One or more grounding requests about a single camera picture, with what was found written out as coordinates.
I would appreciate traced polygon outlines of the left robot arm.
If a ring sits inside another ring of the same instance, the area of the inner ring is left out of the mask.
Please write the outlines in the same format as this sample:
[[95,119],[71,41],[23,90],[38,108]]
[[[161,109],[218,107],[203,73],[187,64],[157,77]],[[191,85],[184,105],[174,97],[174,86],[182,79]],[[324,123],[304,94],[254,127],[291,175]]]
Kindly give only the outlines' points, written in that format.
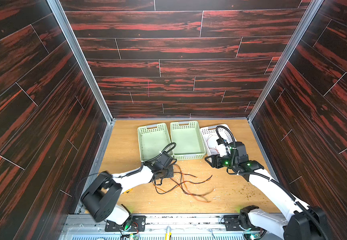
[[124,227],[131,223],[131,213],[118,205],[124,192],[139,185],[163,179],[169,172],[174,158],[162,152],[154,159],[144,161],[138,169],[121,173],[99,173],[91,185],[82,193],[81,202],[96,222],[110,221]]

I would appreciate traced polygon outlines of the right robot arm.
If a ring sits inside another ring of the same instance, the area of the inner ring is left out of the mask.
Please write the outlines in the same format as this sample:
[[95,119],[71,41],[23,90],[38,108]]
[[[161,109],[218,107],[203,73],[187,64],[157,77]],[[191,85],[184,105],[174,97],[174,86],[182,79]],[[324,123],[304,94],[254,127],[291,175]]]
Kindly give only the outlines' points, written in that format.
[[212,126],[217,135],[214,151],[205,161],[229,175],[243,177],[258,188],[280,210],[282,217],[267,213],[258,206],[242,208],[237,217],[241,230],[262,229],[282,240],[331,240],[332,233],[325,212],[296,197],[257,161],[249,160],[245,145],[235,140],[226,125]]

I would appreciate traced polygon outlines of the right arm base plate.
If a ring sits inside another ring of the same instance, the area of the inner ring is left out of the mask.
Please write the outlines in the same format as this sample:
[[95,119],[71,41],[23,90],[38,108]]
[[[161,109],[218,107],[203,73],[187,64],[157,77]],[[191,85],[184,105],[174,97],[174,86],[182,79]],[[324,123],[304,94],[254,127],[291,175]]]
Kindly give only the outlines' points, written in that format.
[[261,232],[262,229],[258,227],[247,227],[240,223],[239,215],[224,215],[220,223],[225,226],[226,231],[243,231],[243,232]]

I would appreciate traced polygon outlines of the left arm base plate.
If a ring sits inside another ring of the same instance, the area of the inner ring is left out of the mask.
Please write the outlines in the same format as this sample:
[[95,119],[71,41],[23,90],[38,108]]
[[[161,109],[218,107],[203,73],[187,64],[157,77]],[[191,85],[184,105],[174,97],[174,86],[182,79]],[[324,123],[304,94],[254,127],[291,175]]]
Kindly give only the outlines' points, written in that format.
[[114,221],[106,221],[105,232],[144,232],[146,227],[146,216],[130,215],[120,225]]

